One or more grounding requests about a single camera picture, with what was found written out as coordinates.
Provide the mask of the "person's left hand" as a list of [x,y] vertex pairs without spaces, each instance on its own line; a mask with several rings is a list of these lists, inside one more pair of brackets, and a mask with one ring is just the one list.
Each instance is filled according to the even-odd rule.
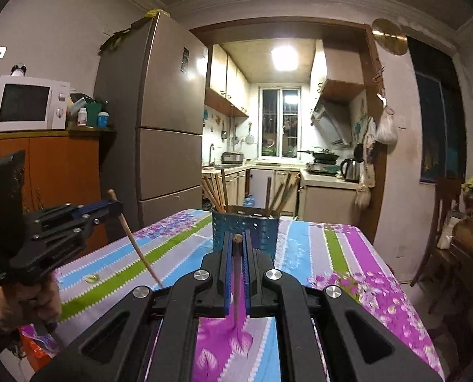
[[53,274],[32,286],[20,283],[0,286],[0,328],[5,332],[35,322],[55,322],[61,310],[58,283]]

